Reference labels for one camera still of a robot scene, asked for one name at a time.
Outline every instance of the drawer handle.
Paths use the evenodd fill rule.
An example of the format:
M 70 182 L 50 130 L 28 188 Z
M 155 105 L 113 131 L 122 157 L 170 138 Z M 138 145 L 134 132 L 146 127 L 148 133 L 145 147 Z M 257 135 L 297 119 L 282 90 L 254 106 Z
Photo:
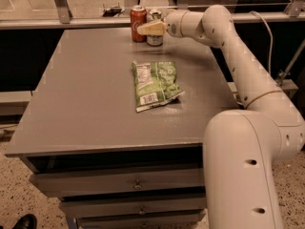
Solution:
M 144 210 L 144 208 L 141 208 L 138 213 L 140 216 L 144 216 L 146 214 L 146 211 Z
M 143 186 L 140 184 L 139 180 L 135 181 L 135 185 L 133 186 L 134 190 L 141 190 L 143 188 Z

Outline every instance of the snack bag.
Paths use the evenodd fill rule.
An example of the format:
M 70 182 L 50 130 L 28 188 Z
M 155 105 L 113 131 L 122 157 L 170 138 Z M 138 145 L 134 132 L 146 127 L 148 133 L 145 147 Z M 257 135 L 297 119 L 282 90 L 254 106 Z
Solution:
M 174 62 L 132 62 L 132 70 L 138 112 L 166 105 L 184 93 L 175 83 Z

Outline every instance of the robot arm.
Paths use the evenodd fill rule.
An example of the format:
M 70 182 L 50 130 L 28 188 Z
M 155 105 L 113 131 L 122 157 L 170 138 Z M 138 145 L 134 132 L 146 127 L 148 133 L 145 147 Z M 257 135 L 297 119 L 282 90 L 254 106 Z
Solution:
M 143 25 L 138 32 L 166 31 L 219 48 L 246 109 L 218 114 L 204 134 L 211 229 L 282 229 L 272 162 L 301 150 L 304 119 L 240 39 L 226 8 L 177 10 L 165 22 Z

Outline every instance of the soda can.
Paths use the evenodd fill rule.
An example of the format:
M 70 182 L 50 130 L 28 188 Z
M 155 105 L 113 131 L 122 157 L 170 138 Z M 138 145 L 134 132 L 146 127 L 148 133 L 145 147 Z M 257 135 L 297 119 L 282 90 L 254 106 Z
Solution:
M 131 10 L 132 40 L 134 42 L 145 42 L 146 35 L 139 34 L 137 28 L 146 23 L 147 12 L 140 5 L 133 6 Z
M 148 21 L 161 19 L 162 12 L 160 10 L 150 10 Z M 163 44 L 163 35 L 148 35 L 147 43 L 150 46 L 161 46 Z

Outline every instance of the black shoe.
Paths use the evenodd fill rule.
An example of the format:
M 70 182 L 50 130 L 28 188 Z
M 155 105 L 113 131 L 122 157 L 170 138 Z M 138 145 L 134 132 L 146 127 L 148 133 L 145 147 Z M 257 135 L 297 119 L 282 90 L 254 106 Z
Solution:
M 37 219 L 35 215 L 27 214 L 20 218 L 12 229 L 36 229 Z

